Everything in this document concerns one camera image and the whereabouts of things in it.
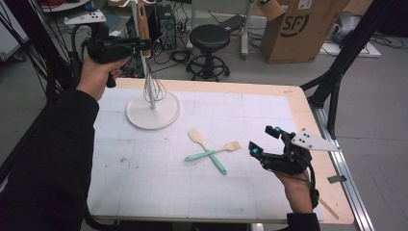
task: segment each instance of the box label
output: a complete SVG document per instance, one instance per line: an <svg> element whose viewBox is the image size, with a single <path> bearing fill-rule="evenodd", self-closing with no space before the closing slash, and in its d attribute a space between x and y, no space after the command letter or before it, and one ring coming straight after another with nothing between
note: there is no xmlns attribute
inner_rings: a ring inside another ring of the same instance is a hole
<svg viewBox="0 0 408 231"><path fill-rule="evenodd" d="M312 7L313 0L300 0L297 6L298 10L310 9Z"/></svg>
<svg viewBox="0 0 408 231"><path fill-rule="evenodd" d="M290 38L299 35L309 22L308 14L305 15L288 15L282 26L280 34L283 38Z"/></svg>

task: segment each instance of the hand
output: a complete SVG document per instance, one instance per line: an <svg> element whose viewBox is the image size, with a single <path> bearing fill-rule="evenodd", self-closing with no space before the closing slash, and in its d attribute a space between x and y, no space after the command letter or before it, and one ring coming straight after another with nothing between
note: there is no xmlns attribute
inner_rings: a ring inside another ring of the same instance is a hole
<svg viewBox="0 0 408 231"><path fill-rule="evenodd" d="M77 90L89 94L96 101L99 100L105 90L109 73L111 73L114 80L117 79L120 74L119 68L125 65L126 62L127 60L123 59L108 64L97 64L90 57L86 57Z"/></svg>
<svg viewBox="0 0 408 231"><path fill-rule="evenodd" d="M306 182L306 176L304 174L290 176L277 171L274 173L285 187L285 195L292 211L296 214L313 213L310 188L309 183Z"/></svg>

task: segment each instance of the teal spoon handle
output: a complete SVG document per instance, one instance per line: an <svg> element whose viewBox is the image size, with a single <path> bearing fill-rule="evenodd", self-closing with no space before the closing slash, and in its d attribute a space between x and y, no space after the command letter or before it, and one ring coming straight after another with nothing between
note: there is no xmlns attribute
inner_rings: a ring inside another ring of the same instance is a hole
<svg viewBox="0 0 408 231"><path fill-rule="evenodd" d="M216 165L216 167L218 168L218 170L223 174L226 175L227 174L227 170L225 169L225 167L222 165L222 163L217 159L217 157L214 154L210 154L210 158L213 161L213 163Z"/></svg>
<svg viewBox="0 0 408 231"><path fill-rule="evenodd" d="M195 160L198 160L198 159L200 159L200 158L209 156L209 155L214 154L214 153L216 153L216 151L215 151L215 150L211 150L211 151L206 151L206 152L202 152L202 153L190 155L190 156L186 157L186 158L184 159L184 161L187 161L187 162L195 161Z"/></svg>

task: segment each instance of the black sleeve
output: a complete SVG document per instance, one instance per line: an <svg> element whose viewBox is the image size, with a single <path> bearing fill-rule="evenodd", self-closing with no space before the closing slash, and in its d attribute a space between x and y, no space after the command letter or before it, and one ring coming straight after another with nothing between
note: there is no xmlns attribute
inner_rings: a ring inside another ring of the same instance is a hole
<svg viewBox="0 0 408 231"><path fill-rule="evenodd" d="M288 227L281 231L319 231L316 214L287 214Z"/></svg>
<svg viewBox="0 0 408 231"><path fill-rule="evenodd" d="M98 110L79 90L46 110L0 193L1 230L80 230Z"/></svg>

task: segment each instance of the gray floor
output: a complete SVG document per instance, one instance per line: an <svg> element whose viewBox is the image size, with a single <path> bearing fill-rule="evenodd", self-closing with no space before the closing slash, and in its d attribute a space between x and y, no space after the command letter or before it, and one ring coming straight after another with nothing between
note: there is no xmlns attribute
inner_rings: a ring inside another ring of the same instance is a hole
<svg viewBox="0 0 408 231"><path fill-rule="evenodd" d="M408 50L374 46L381 58L358 58L342 81L336 134L375 230L408 230ZM231 75L221 77L221 82L300 86L323 74L335 60L318 55L313 63L270 65L256 48L250 47L245 61L239 52L240 40L232 38L217 53L231 68ZM172 62L152 68L170 65ZM2 163L43 107L44 96L29 62L0 64L0 73ZM191 78L183 64L159 73L161 79ZM177 227L186 229L181 224ZM267 224L265 229L276 227L281 226ZM355 223L321 228L358 230ZM83 230L91 229L84 225Z"/></svg>

